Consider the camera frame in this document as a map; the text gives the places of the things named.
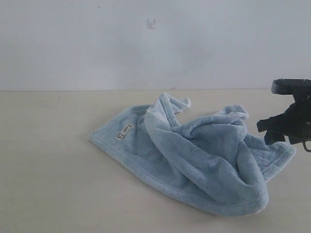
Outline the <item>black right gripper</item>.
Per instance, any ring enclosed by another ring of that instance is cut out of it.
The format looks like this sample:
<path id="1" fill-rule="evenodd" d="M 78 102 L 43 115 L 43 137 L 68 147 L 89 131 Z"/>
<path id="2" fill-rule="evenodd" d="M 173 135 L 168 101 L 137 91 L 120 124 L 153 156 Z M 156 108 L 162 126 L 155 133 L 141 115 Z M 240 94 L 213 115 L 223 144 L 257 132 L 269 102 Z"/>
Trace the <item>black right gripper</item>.
<path id="1" fill-rule="evenodd" d="M 258 132 L 267 131 L 264 136 L 266 145 L 285 142 L 290 144 L 311 140 L 311 96 L 296 101 L 284 112 L 283 116 L 272 116 L 257 122 Z"/>

